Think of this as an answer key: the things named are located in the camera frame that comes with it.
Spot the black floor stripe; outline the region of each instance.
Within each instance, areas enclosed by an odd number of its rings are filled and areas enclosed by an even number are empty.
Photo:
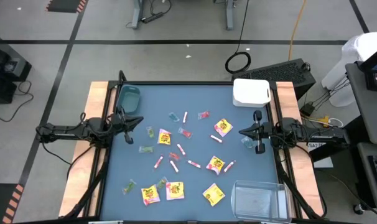
[[[72,47],[73,47],[73,41],[77,37],[79,26],[81,25],[86,6],[87,6],[87,4],[85,5],[85,8],[78,15],[77,20],[75,21],[75,25],[74,25],[74,28],[72,30],[70,40],[68,41],[67,48],[65,49],[62,61],[61,61],[60,66],[58,68],[57,76],[56,76],[55,81],[53,83],[52,90],[50,91],[50,95],[49,95],[49,98],[47,100],[44,113],[42,115],[42,118],[40,119],[40,125],[45,125],[47,123],[48,119],[49,119],[50,112],[51,112],[53,104],[54,104],[54,100],[56,99],[56,94],[57,94],[58,88],[60,87],[60,83],[61,83],[63,75],[64,75],[65,67],[67,66],[68,59],[70,58],[70,54],[71,54]],[[26,183],[28,181],[28,176],[31,172],[32,165],[34,165],[34,160],[35,160],[35,157],[36,157],[37,152],[38,152],[39,141],[37,140],[37,138],[38,138],[38,135],[35,136],[34,142],[31,145],[31,149],[29,151],[28,158],[26,160],[26,163],[24,164],[24,168],[23,168],[21,176],[20,176],[19,183],[24,185],[24,186],[26,185]]]
[[[353,8],[353,10],[354,10],[354,12],[356,14],[357,20],[360,23],[361,28],[363,29],[363,32],[364,33],[369,33],[370,30],[368,29],[367,25],[365,24],[364,18],[361,15],[360,10],[358,9],[358,6],[357,6],[355,0],[349,0],[349,2],[350,2],[351,7]]]
[[[86,45],[238,44],[239,40],[72,40]],[[347,40],[294,40],[294,45],[344,45]],[[0,44],[70,44],[70,40],[0,40]],[[290,40],[242,40],[242,44],[289,45]]]

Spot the white box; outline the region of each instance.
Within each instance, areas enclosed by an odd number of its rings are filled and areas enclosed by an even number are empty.
[[[233,83],[235,106],[259,108],[270,102],[270,85],[266,80],[237,78]]]

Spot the blue table surface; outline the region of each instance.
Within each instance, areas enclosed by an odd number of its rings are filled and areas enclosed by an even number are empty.
[[[131,136],[134,144],[125,142],[124,135],[114,138],[109,159],[109,168],[105,185],[101,220],[155,220],[155,221],[236,221],[231,209],[231,190],[237,180],[277,183],[274,154],[269,140],[264,140],[266,152],[255,154],[254,149],[243,146],[243,135],[238,131],[253,124],[253,112],[261,110],[267,121],[265,108],[235,107],[233,86],[214,85],[138,85],[141,92],[139,108],[135,115],[144,120],[136,127]],[[209,110],[210,117],[198,120],[199,112]],[[187,122],[182,123],[184,112],[188,112]],[[168,114],[174,112],[180,122],[175,123]],[[221,119],[227,119],[233,129],[221,137],[213,126]],[[154,139],[147,135],[146,127],[154,129]],[[193,132],[191,139],[178,133],[179,127]],[[170,146],[157,144],[159,129],[172,132]],[[213,134],[223,140],[223,144],[210,138]],[[186,156],[182,156],[176,144],[180,144]],[[139,146],[154,146],[153,153],[139,153]],[[175,173],[169,163],[168,154],[174,152],[181,157],[176,162],[179,173]],[[164,155],[158,169],[154,164],[160,155]],[[236,160],[233,167],[216,175],[206,169],[212,156],[225,162],[225,168]],[[190,159],[202,166],[198,169],[187,163]],[[170,182],[184,182],[184,199],[166,200],[166,189],[159,190],[161,201],[145,206],[141,188],[148,188],[158,183],[165,176]],[[123,195],[122,189],[129,180],[137,185],[130,193]],[[225,193],[214,207],[202,193],[216,183]]]

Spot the gray floor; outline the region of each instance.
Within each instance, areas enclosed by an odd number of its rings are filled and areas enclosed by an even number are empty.
[[[170,39],[237,39],[246,1],[238,0],[234,10],[235,29],[225,30],[223,4],[211,0],[171,0],[172,10],[138,30],[125,28],[132,17],[132,2],[89,0],[78,30],[78,40],[170,40]],[[252,0],[243,39],[289,40],[299,12],[300,0]],[[377,31],[377,0],[356,0],[370,31]],[[48,1],[2,0],[0,4],[0,37],[9,40],[68,40],[77,14],[45,12]],[[155,11],[165,10],[167,3],[155,2]],[[148,1],[146,12],[149,14]],[[298,40],[347,40],[362,33],[349,0],[310,0],[299,24]],[[13,45],[32,65],[28,77],[33,82],[35,99],[23,106],[11,123],[0,122],[0,182],[16,183],[21,175],[50,89],[57,75],[66,45]],[[320,81],[340,59],[341,45],[295,45],[293,58],[303,58],[312,66],[318,83],[309,91],[307,101],[324,93]],[[283,62],[288,45],[242,45],[252,56],[251,68]],[[90,82],[115,80],[124,70],[129,80],[229,80],[225,60],[236,45],[74,45],[58,89],[49,122],[75,124],[84,110]],[[231,68],[243,65],[237,58]],[[9,117],[24,100],[15,97],[11,105],[0,106],[0,115]],[[313,116],[330,115],[345,124],[358,116],[355,103],[334,108],[326,102]],[[75,142],[58,141],[48,145],[62,157],[72,158]],[[349,177],[344,162],[347,155],[338,155],[332,172]],[[15,222],[57,218],[65,188],[68,167],[39,147],[26,185]],[[370,212],[355,215],[351,206],[356,199],[337,182],[317,174],[320,189],[328,205],[331,220],[377,223]]]

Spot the yellow candy packet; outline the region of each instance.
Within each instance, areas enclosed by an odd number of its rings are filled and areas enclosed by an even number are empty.
[[[225,162],[223,162],[221,159],[217,158],[216,156],[213,156],[211,161],[209,161],[207,165],[207,169],[213,170],[216,172],[217,175],[219,175],[221,168],[225,165]]]
[[[217,131],[221,137],[225,137],[225,135],[233,129],[233,125],[227,122],[226,119],[221,119],[217,124],[215,124],[215,131]]]
[[[159,195],[157,192],[157,186],[155,184],[147,189],[141,189],[141,193],[143,196],[143,202],[146,206],[151,203],[160,201]]]
[[[219,187],[213,183],[206,191],[202,194],[211,203],[211,206],[216,205],[222,198],[226,195],[219,189]]]
[[[166,183],[166,200],[175,200],[184,198],[183,182]]]
[[[158,144],[170,145],[170,135],[171,135],[170,132],[168,132],[164,129],[160,129],[159,135],[158,135]]]

